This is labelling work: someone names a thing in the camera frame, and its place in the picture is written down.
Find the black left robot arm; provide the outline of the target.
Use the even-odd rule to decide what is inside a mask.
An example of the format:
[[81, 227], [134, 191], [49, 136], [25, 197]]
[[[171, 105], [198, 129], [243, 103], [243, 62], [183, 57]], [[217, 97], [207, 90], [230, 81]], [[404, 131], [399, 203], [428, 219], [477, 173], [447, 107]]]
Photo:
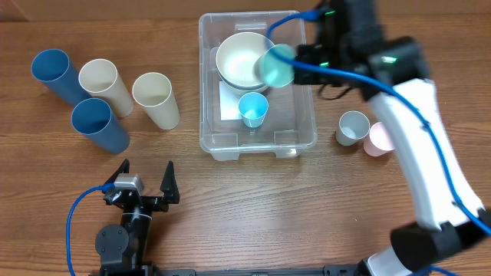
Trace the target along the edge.
[[103, 227], [95, 238], [95, 248], [101, 257], [100, 275], [160, 274], [151, 261], [145, 261], [147, 239], [154, 212], [167, 212], [169, 205], [180, 202], [173, 162], [168, 162], [160, 185], [160, 196], [144, 195], [141, 177], [130, 173], [130, 161], [125, 159], [106, 181], [104, 201], [123, 211], [119, 224]]

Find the cream tumbler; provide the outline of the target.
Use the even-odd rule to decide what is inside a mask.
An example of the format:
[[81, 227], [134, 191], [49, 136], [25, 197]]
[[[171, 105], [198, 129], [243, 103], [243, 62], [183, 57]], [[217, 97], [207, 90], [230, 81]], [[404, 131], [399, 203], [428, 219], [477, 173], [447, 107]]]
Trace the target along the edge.
[[180, 122], [172, 84], [161, 73], [149, 72], [139, 76], [132, 87], [135, 101], [162, 130], [171, 130]]
[[103, 58], [88, 61], [78, 80], [91, 96], [105, 100], [118, 118], [132, 113], [133, 100], [113, 62]]

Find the clear plastic storage bin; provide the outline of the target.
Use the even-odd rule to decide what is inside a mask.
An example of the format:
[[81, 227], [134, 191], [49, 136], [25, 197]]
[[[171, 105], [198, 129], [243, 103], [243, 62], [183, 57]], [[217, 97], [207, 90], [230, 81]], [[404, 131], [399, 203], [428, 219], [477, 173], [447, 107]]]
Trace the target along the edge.
[[201, 148], [218, 161], [237, 160], [243, 153], [274, 153], [278, 158], [299, 156], [317, 142], [312, 88], [289, 84], [268, 88], [269, 110], [261, 126], [241, 120], [220, 120], [216, 52], [231, 35], [256, 32], [291, 15], [290, 11], [206, 13], [199, 19]]

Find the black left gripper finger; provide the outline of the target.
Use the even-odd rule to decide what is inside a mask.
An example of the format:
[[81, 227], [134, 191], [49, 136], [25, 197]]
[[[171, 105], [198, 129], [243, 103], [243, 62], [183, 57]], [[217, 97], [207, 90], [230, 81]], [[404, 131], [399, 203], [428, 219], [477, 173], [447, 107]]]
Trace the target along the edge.
[[128, 159], [125, 159], [119, 168], [112, 174], [112, 176], [105, 182], [107, 183], [114, 183], [116, 178], [121, 174], [121, 173], [129, 173], [130, 170], [130, 161]]
[[160, 191], [163, 193], [163, 197], [168, 204], [180, 203], [180, 193], [176, 184], [174, 164], [172, 161], [169, 161], [167, 164], [166, 171], [160, 185]]

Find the dark blue tumbler far left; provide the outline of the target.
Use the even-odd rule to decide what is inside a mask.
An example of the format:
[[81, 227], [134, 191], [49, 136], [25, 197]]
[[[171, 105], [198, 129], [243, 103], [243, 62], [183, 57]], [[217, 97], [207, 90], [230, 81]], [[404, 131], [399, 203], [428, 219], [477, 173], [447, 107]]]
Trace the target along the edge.
[[31, 74], [71, 106], [91, 98], [79, 83], [79, 71], [60, 49], [47, 49], [37, 54], [31, 63]]

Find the cream bowl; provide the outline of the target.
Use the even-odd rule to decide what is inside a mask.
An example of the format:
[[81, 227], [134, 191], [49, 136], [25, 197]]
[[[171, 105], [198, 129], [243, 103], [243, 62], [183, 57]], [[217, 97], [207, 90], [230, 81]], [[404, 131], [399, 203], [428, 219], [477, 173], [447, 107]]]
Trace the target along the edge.
[[243, 94], [251, 93], [251, 92], [256, 92], [256, 93], [263, 93], [266, 91], [269, 87], [267, 85], [262, 85], [259, 87], [237, 87], [234, 86], [233, 84], [229, 83], [227, 80], [222, 79], [222, 83], [234, 94], [242, 96]]
[[255, 62], [267, 51], [264, 35], [255, 32], [240, 32], [228, 37], [216, 52], [216, 66], [228, 81], [242, 87], [263, 84], [253, 68]]

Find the teal small cup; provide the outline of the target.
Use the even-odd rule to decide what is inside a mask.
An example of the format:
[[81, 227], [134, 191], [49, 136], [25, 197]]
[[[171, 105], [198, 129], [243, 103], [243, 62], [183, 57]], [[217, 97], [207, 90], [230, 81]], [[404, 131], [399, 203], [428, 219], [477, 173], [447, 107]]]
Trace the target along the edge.
[[295, 58], [295, 51], [289, 45], [273, 45], [255, 62], [253, 73], [259, 81], [268, 87], [285, 87], [295, 78], [294, 68], [289, 63], [276, 58], [273, 51], [289, 60]]

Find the dark blue tumbler front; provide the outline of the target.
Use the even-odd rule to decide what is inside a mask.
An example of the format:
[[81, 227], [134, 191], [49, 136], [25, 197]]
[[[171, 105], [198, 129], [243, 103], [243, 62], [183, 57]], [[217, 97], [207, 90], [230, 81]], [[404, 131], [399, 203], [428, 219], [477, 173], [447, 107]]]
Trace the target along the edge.
[[109, 153], [122, 153], [130, 145], [128, 132], [110, 105], [102, 99], [81, 101], [72, 111], [71, 124], [76, 131]]

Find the pink small cup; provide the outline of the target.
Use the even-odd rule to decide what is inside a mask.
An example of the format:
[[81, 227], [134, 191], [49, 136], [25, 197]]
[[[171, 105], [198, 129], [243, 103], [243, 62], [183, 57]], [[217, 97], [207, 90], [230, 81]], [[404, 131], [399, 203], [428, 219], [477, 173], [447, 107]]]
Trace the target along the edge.
[[375, 123], [363, 142], [363, 148], [369, 156], [382, 156], [394, 150], [394, 145], [382, 122]]

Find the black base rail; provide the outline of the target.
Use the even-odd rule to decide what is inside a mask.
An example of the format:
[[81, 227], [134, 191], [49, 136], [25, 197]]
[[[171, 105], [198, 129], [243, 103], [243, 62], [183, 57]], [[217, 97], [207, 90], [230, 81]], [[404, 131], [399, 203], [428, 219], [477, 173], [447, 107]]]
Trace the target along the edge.
[[195, 271], [160, 270], [153, 267], [150, 271], [117, 272], [113, 275], [157, 275], [157, 276], [355, 276], [360, 275], [355, 264], [325, 265], [323, 268], [289, 268], [289, 269], [256, 269], [256, 270], [224, 270]]

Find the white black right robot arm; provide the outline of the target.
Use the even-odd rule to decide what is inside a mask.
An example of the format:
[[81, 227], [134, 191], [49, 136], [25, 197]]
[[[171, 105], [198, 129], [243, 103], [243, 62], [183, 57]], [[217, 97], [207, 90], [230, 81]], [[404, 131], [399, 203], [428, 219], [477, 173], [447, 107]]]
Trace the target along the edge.
[[317, 26], [302, 45], [297, 84], [348, 84], [361, 91], [394, 145], [415, 221], [364, 259], [359, 275], [422, 275], [490, 235], [490, 211], [474, 193], [444, 129], [437, 89], [416, 40], [388, 40], [371, 1], [322, 1], [304, 13]]

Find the light blue small cup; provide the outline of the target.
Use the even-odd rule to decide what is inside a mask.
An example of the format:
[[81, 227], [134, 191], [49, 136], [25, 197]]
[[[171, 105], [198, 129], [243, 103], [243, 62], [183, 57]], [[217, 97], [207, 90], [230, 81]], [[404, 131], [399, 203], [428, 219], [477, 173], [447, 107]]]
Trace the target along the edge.
[[250, 92], [239, 99], [239, 113], [247, 127], [260, 127], [268, 110], [269, 102], [261, 93]]

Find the cream tumbler left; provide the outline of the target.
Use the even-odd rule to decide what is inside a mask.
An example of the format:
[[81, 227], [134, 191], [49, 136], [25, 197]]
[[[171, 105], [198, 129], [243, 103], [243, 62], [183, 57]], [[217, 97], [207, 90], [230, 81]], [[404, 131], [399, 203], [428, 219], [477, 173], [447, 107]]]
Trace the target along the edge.
[[91, 96], [105, 100], [118, 118], [132, 113], [133, 100], [113, 62], [103, 58], [88, 61], [78, 80]]

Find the cream tumbler centre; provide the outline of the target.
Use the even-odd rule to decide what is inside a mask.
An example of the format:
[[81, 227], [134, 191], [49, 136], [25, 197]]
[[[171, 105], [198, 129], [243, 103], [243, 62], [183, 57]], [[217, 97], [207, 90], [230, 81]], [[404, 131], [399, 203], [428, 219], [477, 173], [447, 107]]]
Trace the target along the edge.
[[180, 122], [172, 84], [161, 73], [149, 72], [139, 76], [132, 87], [135, 101], [162, 130], [171, 130]]

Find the dark blue bowl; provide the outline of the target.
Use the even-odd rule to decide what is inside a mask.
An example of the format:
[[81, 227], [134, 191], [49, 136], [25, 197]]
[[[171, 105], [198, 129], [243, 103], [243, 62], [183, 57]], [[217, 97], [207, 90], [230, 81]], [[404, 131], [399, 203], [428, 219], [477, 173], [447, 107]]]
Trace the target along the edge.
[[225, 83], [227, 83], [230, 87], [233, 87], [234, 89], [237, 89], [237, 90], [245, 90], [245, 91], [264, 91], [266, 90], [268, 87], [265, 85], [265, 84], [260, 84], [259, 86], [255, 86], [255, 87], [242, 87], [242, 86], [239, 86], [239, 85], [236, 85], [236, 84], [233, 84], [231, 81], [227, 80], [225, 78], [225, 76], [218, 72], [220, 78], [222, 79], [222, 81], [224, 81]]

